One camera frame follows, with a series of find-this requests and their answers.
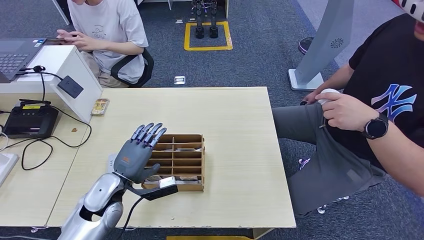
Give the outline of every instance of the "black t-shirt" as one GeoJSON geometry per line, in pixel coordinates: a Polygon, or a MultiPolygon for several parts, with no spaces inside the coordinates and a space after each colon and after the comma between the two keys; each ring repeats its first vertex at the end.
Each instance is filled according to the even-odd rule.
{"type": "MultiPolygon", "coordinates": [[[[415,23],[403,14],[377,28],[349,60],[354,73],[343,93],[386,114],[424,148],[424,41],[414,36],[415,23]]],[[[328,131],[358,157],[384,169],[360,132],[331,126],[328,131]]]]}

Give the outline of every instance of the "white t-shirt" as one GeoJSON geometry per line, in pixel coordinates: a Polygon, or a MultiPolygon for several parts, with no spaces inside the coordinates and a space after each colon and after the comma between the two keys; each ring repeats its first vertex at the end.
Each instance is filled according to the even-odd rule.
{"type": "MultiPolygon", "coordinates": [[[[142,18],[133,0],[103,0],[98,5],[86,3],[77,5],[67,1],[70,17],[75,29],[89,37],[115,43],[132,42],[138,47],[149,46],[142,18]]],[[[100,69],[111,74],[112,67],[125,55],[100,50],[93,51],[100,69]]],[[[139,55],[125,65],[118,73],[119,78],[136,83],[145,68],[143,57],[139,55]]]]}

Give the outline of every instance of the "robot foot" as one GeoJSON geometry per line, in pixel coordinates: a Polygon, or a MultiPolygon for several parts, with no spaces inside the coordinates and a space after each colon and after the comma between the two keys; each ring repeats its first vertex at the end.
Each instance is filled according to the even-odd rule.
{"type": "Polygon", "coordinates": [[[202,39],[205,37],[205,29],[202,26],[196,27],[196,38],[202,39]]]}
{"type": "Polygon", "coordinates": [[[209,29],[209,37],[211,39],[218,38],[218,27],[217,26],[211,26],[209,29]]]}

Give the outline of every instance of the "laptop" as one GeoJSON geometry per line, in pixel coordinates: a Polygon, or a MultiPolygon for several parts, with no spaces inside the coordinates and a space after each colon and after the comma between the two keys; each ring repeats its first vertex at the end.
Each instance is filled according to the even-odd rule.
{"type": "Polygon", "coordinates": [[[8,84],[37,55],[46,38],[0,39],[0,84],[8,84]]]}

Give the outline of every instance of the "light wood tabletop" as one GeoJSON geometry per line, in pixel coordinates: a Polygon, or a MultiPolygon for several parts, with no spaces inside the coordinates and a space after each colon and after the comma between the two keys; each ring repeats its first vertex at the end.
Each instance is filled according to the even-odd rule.
{"type": "MultiPolygon", "coordinates": [[[[252,228],[255,236],[296,227],[266,87],[105,89],[102,98],[110,99],[106,114],[92,118],[48,226],[65,222],[139,125],[161,122],[167,134],[203,134],[204,192],[143,200],[130,226],[252,228]]],[[[119,226],[137,199],[124,195],[119,226]]]]}
{"type": "MultiPolygon", "coordinates": [[[[1,94],[0,110],[10,111],[18,99],[40,100],[41,94],[1,94]]],[[[47,94],[46,100],[52,105],[65,110],[64,103],[55,94],[47,94]]],[[[8,114],[0,114],[0,124],[4,125],[8,114]]],[[[59,116],[58,124],[53,132],[56,136],[70,145],[81,143],[87,126],[66,115],[59,116]]],[[[23,139],[11,139],[9,145],[23,139]]],[[[44,226],[50,217],[53,206],[66,179],[72,161],[77,153],[76,148],[69,148],[55,139],[46,140],[53,146],[53,154],[41,167],[25,171],[21,168],[22,152],[29,142],[5,149],[1,153],[17,154],[19,160],[12,169],[3,185],[0,187],[0,226],[44,226]]],[[[0,146],[6,143],[0,137],[0,146]]],[[[35,167],[50,153],[50,148],[41,142],[28,147],[24,166],[35,167]]]]}

